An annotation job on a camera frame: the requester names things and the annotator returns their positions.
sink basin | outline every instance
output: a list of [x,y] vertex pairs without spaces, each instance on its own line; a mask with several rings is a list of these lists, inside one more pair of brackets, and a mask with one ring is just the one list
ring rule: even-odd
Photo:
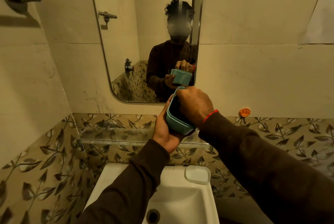
[[[106,164],[85,208],[97,200],[126,167],[127,164]],[[161,184],[148,203],[143,224],[219,224],[210,184],[188,182],[184,177],[185,169],[164,168]]]

hand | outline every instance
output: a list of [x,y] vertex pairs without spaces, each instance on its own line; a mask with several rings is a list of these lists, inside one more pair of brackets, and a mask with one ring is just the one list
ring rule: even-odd
[[186,62],[185,60],[182,61],[178,61],[176,63],[175,69],[181,69],[183,71],[192,73],[194,71],[194,68],[192,67],[192,65],[188,62]]
[[165,79],[164,79],[165,85],[169,87],[170,89],[177,89],[179,86],[173,84],[174,79],[175,79],[175,75],[166,74]]
[[176,92],[180,100],[180,111],[194,125],[201,129],[203,121],[212,112],[214,108],[207,94],[195,87],[186,87]]
[[167,126],[166,121],[166,114],[167,114],[167,108],[170,104],[170,101],[172,100],[173,95],[170,96],[168,99],[164,109],[160,113],[159,116],[157,116],[157,119],[155,121],[155,127],[154,127],[154,133],[152,139],[156,142],[158,142],[167,152],[170,154],[176,148],[179,146],[181,140],[183,140],[184,137],[189,136],[193,132],[191,132],[188,135],[181,135],[179,133],[169,131],[169,128]]

mirror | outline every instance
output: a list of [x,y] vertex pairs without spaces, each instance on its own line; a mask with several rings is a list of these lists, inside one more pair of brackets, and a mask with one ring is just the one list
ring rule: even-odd
[[94,1],[118,99],[166,102],[178,86],[194,85],[202,0]]

